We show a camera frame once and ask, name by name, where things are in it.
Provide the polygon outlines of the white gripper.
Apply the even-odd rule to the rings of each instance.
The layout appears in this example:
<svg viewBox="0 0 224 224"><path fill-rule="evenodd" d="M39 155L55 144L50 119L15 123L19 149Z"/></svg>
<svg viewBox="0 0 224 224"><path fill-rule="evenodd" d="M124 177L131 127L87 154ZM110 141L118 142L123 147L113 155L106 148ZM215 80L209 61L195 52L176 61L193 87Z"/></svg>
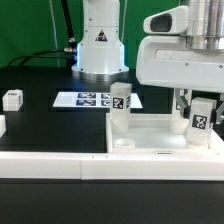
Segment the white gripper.
<svg viewBox="0 0 224 224"><path fill-rule="evenodd" d="M185 44L181 36L147 36L136 64L141 84L179 88L174 97L182 118L190 116L191 90L224 93L224 51L189 50Z"/></svg>

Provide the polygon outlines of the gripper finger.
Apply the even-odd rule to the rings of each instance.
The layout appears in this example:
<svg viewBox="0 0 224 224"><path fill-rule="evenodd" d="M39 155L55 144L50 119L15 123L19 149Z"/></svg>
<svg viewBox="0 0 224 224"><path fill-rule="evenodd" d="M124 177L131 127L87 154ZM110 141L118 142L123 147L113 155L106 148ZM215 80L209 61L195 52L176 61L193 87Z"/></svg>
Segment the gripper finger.
<svg viewBox="0 0 224 224"><path fill-rule="evenodd" d="M220 94L221 104L218 108L212 110L211 122L220 125L224 121L224 93Z"/></svg>

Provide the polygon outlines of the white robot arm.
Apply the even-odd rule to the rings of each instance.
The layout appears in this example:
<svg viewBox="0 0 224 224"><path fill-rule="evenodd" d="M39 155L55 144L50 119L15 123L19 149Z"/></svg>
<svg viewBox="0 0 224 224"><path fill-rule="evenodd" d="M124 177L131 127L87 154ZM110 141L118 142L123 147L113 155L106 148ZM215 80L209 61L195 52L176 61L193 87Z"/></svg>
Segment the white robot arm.
<svg viewBox="0 0 224 224"><path fill-rule="evenodd" d="M126 72L118 37L118 0L83 0L84 36L75 74L106 79ZM224 121L224 0L188 0L147 17L147 36L137 54L136 77L143 85L213 92L222 104L213 121Z"/></svg>

